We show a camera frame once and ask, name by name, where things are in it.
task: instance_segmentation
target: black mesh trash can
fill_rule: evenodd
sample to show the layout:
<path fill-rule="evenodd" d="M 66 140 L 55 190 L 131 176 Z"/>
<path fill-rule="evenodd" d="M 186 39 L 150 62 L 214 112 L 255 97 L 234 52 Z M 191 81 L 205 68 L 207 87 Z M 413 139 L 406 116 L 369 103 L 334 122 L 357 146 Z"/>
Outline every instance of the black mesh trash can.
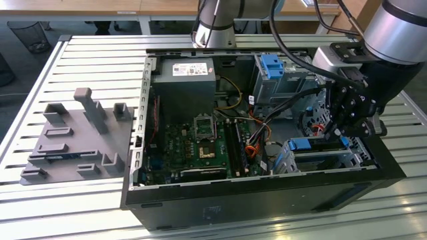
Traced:
<path fill-rule="evenodd" d="M 31 53 L 43 53 L 51 48 L 46 32 L 38 21 L 9 21 L 7 26 Z"/>
<path fill-rule="evenodd" d="M 0 87 L 7 85 L 15 79 L 15 74 L 7 63 L 6 58 L 0 53 Z"/>

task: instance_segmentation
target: metal rail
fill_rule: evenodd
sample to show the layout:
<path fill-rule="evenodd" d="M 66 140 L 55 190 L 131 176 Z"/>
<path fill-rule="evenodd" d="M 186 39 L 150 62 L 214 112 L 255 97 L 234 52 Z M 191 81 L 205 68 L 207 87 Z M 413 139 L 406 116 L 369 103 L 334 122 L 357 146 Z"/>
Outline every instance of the metal rail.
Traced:
<path fill-rule="evenodd" d="M 349 41 L 344 36 L 288 35 L 292 47 Z M 273 48 L 269 35 L 239 35 L 238 46 Z M 123 178 L 22 186 L 21 173 L 38 142 L 51 102 L 81 109 L 78 87 L 93 88 L 105 108 L 139 106 L 147 48 L 191 48 L 182 35 L 75 36 L 59 42 L 0 146 L 0 239 L 421 239 L 427 232 L 426 115 L 405 93 L 386 108 L 384 139 L 408 179 L 336 212 L 149 232 L 119 209 Z"/>

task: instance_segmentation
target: power supply label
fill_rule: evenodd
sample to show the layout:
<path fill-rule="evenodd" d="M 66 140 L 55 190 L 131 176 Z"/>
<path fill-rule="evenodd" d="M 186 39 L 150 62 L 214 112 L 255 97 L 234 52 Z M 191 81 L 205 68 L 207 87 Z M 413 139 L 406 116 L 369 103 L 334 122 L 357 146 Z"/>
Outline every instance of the power supply label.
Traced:
<path fill-rule="evenodd" d="M 177 63 L 173 66 L 173 76 L 209 75 L 209 65 L 203 63 Z"/>

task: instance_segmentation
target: white label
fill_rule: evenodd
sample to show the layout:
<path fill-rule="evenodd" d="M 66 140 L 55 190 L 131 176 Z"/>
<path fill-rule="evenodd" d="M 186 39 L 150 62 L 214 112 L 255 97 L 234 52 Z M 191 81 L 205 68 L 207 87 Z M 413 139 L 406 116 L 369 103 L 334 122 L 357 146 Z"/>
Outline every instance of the white label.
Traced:
<path fill-rule="evenodd" d="M 261 161 L 259 166 L 262 167 L 262 169 L 265 169 L 265 171 L 267 171 L 267 163 Z"/>
<path fill-rule="evenodd" d="M 137 11 L 118 11 L 118 14 L 137 14 Z"/>
<path fill-rule="evenodd" d="M 253 95 L 249 96 L 249 104 L 255 104 L 255 97 Z"/>
<path fill-rule="evenodd" d="M 47 156 L 46 159 L 63 159 L 62 156 Z"/>
<path fill-rule="evenodd" d="M 290 72 L 296 72 L 297 71 L 297 68 L 293 66 L 293 67 L 286 67 L 285 68 L 285 71 L 290 71 Z"/>
<path fill-rule="evenodd" d="M 173 76 L 209 75 L 207 63 L 178 63 L 173 66 Z"/>

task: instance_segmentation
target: green circuit board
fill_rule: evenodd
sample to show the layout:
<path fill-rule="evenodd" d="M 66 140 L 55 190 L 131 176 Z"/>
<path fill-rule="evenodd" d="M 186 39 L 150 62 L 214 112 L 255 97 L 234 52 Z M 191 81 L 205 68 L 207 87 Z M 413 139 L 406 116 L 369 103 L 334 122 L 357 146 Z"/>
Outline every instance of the green circuit board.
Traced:
<path fill-rule="evenodd" d="M 162 160 L 150 161 L 149 173 L 151 184 L 169 184 L 174 174 L 182 170 L 203 168 L 226 168 L 227 178 L 233 178 L 231 163 L 227 151 L 227 139 L 225 133 L 225 122 L 214 122 L 214 139 L 197 140 L 197 129 L 194 123 L 171 124 L 166 126 L 165 134 L 165 155 Z M 251 136 L 250 125 L 246 121 L 239 121 L 241 137 L 246 140 Z M 203 121 L 198 125 L 198 132 L 209 134 L 211 121 Z M 259 174 L 259 165 L 249 167 L 249 176 Z"/>
<path fill-rule="evenodd" d="M 167 126 L 165 163 L 169 169 L 222 167 L 227 168 L 227 175 L 231 178 L 225 123 L 218 121 L 214 124 L 217 139 L 213 141 L 205 139 L 201 142 L 197 141 L 195 126 L 193 124 Z M 242 137 L 245 139 L 249 138 L 251 135 L 249 124 L 242 122 L 239 127 Z M 202 127 L 202 129 L 203 132 L 207 132 L 210 128 Z"/>

